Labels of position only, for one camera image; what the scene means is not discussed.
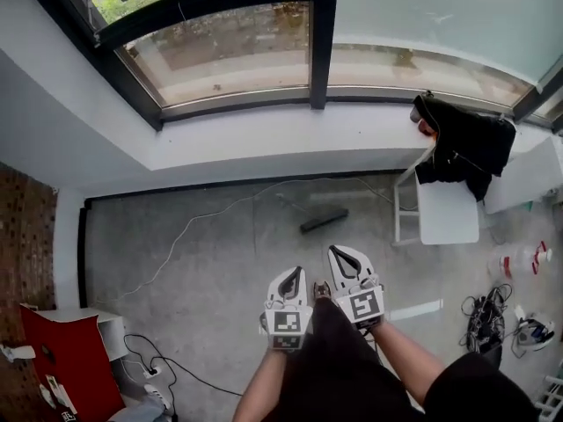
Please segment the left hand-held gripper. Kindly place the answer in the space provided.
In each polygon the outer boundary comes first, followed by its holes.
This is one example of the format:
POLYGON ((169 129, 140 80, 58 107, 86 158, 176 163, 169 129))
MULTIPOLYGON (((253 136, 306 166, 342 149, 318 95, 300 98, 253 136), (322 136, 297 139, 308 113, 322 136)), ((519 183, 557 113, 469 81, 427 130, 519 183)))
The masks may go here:
POLYGON ((313 308, 307 292, 306 273, 295 266, 278 275, 267 289, 260 332, 272 350, 294 352, 303 347, 313 308))

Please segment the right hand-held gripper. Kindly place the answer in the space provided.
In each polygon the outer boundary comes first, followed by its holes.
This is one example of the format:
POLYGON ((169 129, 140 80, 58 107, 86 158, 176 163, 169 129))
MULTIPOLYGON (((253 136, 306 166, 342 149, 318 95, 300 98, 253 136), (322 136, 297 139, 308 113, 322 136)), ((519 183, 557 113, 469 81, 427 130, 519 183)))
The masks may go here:
POLYGON ((356 249, 331 245, 328 258, 334 297, 357 330, 370 330, 384 320, 384 286, 369 258, 356 249))

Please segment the person's left forearm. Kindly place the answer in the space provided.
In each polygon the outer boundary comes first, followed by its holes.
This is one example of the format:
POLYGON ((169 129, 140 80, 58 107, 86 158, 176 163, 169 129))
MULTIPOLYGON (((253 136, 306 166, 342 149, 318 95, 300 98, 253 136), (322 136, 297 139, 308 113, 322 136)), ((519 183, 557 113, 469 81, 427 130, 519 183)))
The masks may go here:
POLYGON ((232 422, 262 422, 279 403, 287 354, 267 349, 244 394, 232 422))

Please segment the person's right forearm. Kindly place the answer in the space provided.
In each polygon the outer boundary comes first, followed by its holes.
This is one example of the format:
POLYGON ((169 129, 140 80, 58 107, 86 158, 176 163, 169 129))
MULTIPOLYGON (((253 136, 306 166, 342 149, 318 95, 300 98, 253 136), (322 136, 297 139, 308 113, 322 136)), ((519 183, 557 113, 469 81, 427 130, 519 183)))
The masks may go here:
POLYGON ((388 322, 370 331, 408 393, 423 406, 431 386, 445 370, 443 363, 388 322))

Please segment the person's black trousers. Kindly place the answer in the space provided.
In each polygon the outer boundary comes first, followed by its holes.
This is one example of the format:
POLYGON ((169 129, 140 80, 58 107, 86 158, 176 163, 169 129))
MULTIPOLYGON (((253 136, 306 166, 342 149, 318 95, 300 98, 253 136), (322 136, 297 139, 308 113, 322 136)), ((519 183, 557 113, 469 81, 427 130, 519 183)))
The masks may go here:
POLYGON ((272 422, 423 422, 402 382, 328 298, 313 334, 289 362, 272 422))

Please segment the white chair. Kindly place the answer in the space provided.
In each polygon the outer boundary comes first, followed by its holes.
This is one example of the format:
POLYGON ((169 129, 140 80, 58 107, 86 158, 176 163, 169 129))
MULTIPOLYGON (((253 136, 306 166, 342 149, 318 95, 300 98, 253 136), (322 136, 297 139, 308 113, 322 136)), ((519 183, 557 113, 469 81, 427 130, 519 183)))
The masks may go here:
POLYGON ((399 187, 411 176, 417 177, 417 165, 426 161, 433 151, 428 147, 424 153, 404 171, 393 184, 394 245, 406 246, 473 244, 479 240, 478 203, 464 183, 434 182, 416 184, 417 208, 403 209, 400 204, 399 187), (414 217, 419 221, 419 235, 415 238, 401 237, 401 219, 414 217))

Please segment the clear plastic jug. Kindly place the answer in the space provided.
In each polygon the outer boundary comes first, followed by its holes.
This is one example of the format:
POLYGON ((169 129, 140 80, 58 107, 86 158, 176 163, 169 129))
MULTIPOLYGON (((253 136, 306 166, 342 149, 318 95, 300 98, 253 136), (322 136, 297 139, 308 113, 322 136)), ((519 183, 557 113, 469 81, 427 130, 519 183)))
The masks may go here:
POLYGON ((536 276, 544 264, 552 260, 553 250, 544 241, 537 245, 504 244, 497 246, 489 260, 487 271, 494 279, 515 280, 536 276))

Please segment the black jacket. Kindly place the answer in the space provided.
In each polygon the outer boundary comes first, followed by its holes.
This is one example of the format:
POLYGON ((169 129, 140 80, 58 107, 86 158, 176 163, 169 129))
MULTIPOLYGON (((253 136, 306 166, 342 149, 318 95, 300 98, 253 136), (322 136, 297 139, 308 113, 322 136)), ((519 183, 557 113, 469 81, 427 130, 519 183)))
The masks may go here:
POLYGON ((413 100, 412 117, 435 138, 427 160, 415 167, 420 183, 464 182, 476 201, 487 194, 492 178, 508 164, 515 125, 503 117, 480 115, 431 94, 413 100))

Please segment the person's black shirt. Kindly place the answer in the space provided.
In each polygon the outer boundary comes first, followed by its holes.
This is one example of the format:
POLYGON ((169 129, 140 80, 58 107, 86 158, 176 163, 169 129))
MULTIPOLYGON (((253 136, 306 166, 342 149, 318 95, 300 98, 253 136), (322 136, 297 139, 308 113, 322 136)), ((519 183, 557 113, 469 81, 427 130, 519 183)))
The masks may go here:
POLYGON ((445 368, 422 407, 428 422, 538 422, 526 393, 476 353, 445 368))

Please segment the white table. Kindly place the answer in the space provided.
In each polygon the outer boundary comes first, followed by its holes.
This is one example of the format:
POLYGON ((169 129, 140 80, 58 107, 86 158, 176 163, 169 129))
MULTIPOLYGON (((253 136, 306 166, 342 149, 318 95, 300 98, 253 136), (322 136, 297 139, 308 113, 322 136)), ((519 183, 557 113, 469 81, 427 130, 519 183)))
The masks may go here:
POLYGON ((125 346, 125 327, 122 316, 94 308, 40 310, 39 314, 48 320, 69 323, 87 317, 96 317, 100 336, 110 362, 128 354, 125 346))

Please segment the white clothes iron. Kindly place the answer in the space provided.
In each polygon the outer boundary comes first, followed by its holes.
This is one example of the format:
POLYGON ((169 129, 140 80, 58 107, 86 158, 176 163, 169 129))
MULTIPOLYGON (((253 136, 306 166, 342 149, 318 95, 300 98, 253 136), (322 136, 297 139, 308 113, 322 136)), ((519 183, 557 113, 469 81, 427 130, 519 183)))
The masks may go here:
POLYGON ((524 352, 537 352, 549 345, 555 336, 553 321, 531 317, 521 319, 515 332, 515 343, 524 352))

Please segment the red cabinet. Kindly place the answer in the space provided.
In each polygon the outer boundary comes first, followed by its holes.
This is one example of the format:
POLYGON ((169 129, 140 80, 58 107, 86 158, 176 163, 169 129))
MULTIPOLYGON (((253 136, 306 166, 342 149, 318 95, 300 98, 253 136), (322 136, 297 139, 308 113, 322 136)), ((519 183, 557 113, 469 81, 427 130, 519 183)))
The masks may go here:
POLYGON ((59 322, 25 306, 20 315, 40 383, 65 401, 63 422, 108 422, 125 408, 96 316, 59 322))

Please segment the white rack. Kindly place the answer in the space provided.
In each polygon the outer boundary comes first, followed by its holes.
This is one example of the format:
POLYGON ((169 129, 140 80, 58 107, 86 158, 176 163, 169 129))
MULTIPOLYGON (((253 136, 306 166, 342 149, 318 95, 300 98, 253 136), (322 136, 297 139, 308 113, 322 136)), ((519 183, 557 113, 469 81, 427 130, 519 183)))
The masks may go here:
POLYGON ((546 375, 533 405, 538 422, 555 422, 563 411, 563 379, 546 375))

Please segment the white paper cards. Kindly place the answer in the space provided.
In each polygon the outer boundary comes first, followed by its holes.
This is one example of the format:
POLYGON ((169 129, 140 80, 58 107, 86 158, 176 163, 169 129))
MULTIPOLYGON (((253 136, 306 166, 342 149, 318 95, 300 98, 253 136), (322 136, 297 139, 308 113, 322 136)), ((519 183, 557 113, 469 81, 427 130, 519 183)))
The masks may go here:
POLYGON ((40 394, 45 402, 60 414, 63 422, 78 422, 74 404, 66 389, 53 375, 45 375, 45 381, 40 383, 40 394))

